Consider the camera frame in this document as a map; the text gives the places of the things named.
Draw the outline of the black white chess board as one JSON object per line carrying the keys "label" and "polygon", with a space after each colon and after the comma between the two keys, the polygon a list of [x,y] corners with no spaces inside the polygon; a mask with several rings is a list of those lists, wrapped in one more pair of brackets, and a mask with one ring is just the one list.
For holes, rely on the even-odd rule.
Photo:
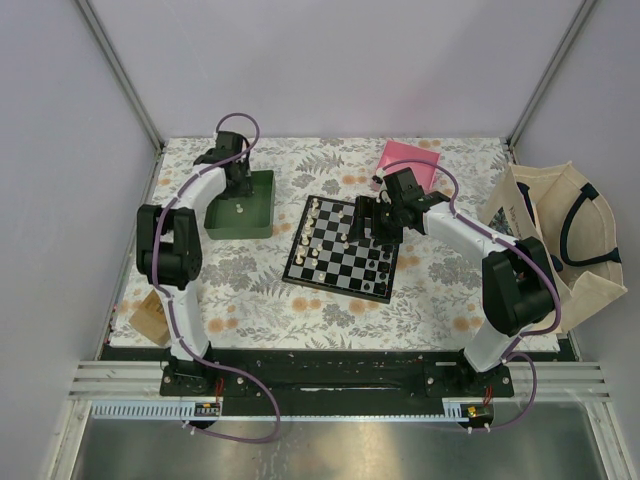
{"label": "black white chess board", "polygon": [[399,257],[397,245],[379,246],[370,229],[349,243],[355,204],[310,195],[302,211],[282,280],[334,294],[388,304]]}

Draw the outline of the green plastic tray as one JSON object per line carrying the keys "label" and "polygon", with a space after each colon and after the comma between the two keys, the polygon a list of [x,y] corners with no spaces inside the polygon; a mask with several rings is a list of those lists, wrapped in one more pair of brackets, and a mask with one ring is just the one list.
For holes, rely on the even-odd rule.
{"label": "green plastic tray", "polygon": [[212,240],[254,240],[272,236],[274,171],[255,171],[252,181],[252,196],[230,199],[217,197],[209,204],[204,228]]}

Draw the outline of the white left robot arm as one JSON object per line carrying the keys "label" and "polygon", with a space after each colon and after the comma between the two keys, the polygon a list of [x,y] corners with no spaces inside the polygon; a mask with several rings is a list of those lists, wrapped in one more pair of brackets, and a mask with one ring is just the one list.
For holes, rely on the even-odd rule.
{"label": "white left robot arm", "polygon": [[203,264],[198,215],[216,199],[254,194],[252,144],[240,133],[215,134],[212,148],[194,162],[191,175],[166,204],[143,204],[136,220],[136,268],[161,300],[173,359],[189,363],[182,383],[196,395],[216,386],[217,372],[204,359],[204,333],[196,280]]}

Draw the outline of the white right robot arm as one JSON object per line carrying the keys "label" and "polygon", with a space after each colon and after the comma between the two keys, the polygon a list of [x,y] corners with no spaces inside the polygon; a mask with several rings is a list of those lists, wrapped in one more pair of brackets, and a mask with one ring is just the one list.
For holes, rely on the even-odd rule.
{"label": "white right robot arm", "polygon": [[348,233],[350,242],[369,234],[380,246],[399,245],[406,230],[445,243],[481,271],[486,320],[463,349],[465,365],[455,383],[475,396],[491,382],[490,371],[532,333],[531,326],[561,309],[552,268],[543,243],[535,237],[501,234],[457,211],[454,196],[427,193],[413,171],[384,176],[377,196],[358,196]]}

